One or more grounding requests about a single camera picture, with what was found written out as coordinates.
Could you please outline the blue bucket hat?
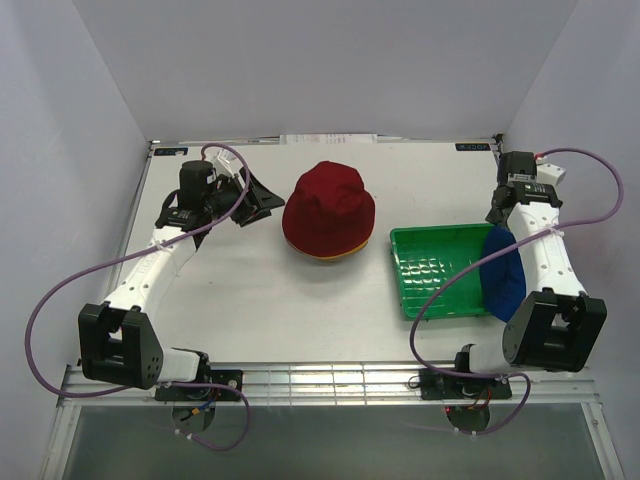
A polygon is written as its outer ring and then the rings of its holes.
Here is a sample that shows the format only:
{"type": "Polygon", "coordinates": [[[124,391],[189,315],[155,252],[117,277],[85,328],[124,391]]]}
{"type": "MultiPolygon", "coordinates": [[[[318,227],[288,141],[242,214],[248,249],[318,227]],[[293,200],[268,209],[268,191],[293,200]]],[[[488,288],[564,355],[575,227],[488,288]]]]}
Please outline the blue bucket hat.
{"type": "MultiPolygon", "coordinates": [[[[516,243],[511,232],[492,227],[482,248],[482,257],[516,243]]],[[[526,280],[520,254],[510,251],[479,268],[485,309],[502,322],[508,322],[526,297],[526,280]]]]}

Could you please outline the dark red bucket hat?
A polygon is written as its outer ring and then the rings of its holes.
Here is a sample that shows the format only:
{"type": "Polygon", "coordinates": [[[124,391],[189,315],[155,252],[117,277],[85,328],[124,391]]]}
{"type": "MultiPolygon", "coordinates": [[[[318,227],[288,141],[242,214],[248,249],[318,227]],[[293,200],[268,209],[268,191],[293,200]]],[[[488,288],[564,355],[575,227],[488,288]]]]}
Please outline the dark red bucket hat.
{"type": "Polygon", "coordinates": [[[321,161],[298,179],[282,215],[286,242],[307,256],[332,260],[367,244],[376,205],[355,168],[321,161]]]}

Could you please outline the yellow bucket hat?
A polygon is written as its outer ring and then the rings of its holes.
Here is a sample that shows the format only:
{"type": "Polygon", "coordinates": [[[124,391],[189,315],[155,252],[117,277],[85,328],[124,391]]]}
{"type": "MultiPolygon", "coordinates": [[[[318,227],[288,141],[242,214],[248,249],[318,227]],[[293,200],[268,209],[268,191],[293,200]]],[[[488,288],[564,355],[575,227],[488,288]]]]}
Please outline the yellow bucket hat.
{"type": "Polygon", "coordinates": [[[366,248],[366,246],[368,245],[369,240],[364,241],[362,244],[360,244],[359,246],[341,253],[341,254],[337,254],[337,255],[331,255],[331,256],[316,256],[316,255],[311,255],[309,253],[303,252],[302,250],[297,249],[295,246],[291,245],[290,246],[293,248],[294,251],[296,251],[297,253],[300,253],[301,255],[311,258],[313,260],[318,260],[321,262],[333,262],[333,261],[340,261],[346,257],[350,257],[352,255],[357,254],[358,252],[360,252],[361,250],[363,250],[364,248],[366,248]]]}

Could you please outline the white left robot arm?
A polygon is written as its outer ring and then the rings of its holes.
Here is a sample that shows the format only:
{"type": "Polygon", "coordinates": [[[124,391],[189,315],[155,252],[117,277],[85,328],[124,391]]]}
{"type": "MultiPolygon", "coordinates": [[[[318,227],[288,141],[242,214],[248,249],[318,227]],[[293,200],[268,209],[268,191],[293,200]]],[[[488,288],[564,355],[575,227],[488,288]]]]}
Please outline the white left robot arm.
{"type": "Polygon", "coordinates": [[[150,253],[101,304],[87,304],[79,314],[84,376],[144,390],[177,382],[188,398],[205,397],[212,387],[212,376],[204,369],[207,355],[163,347],[153,317],[212,223],[229,218],[245,227],[284,204],[245,168],[234,173],[220,160],[183,163],[179,187],[165,198],[154,224],[150,253]]]}

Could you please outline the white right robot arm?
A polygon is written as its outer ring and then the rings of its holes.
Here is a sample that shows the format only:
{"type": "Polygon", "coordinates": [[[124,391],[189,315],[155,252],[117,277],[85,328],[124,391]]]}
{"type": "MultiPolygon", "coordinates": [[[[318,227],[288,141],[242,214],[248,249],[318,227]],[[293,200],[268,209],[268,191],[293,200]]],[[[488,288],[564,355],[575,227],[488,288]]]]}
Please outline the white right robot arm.
{"type": "Polygon", "coordinates": [[[464,397],[490,374],[582,370],[607,317],[605,302],[577,278],[559,228],[563,174],[537,160],[521,151],[499,157],[479,277],[485,309],[505,327],[497,340],[457,353],[451,382],[464,397]]]}

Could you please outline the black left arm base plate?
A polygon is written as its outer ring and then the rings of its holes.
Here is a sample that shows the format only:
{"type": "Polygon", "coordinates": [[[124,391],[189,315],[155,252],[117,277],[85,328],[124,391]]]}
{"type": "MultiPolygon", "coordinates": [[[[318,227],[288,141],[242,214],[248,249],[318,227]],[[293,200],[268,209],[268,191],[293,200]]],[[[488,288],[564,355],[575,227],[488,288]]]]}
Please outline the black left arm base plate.
{"type": "Polygon", "coordinates": [[[157,387],[154,399],[161,402],[201,402],[213,400],[237,402],[240,400],[238,394],[228,390],[228,388],[241,391],[243,387],[242,370],[219,370],[213,369],[206,374],[200,383],[205,383],[206,387],[157,387]]]}

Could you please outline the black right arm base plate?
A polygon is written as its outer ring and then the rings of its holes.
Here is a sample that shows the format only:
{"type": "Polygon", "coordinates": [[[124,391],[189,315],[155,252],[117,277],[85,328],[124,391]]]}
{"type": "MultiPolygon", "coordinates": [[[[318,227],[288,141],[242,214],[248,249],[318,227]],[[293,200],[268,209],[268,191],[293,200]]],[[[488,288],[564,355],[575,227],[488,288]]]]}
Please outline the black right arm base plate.
{"type": "Polygon", "coordinates": [[[407,386],[418,390],[422,400],[486,400],[488,395],[497,400],[512,398],[508,382],[448,376],[426,368],[412,376],[407,386]]]}

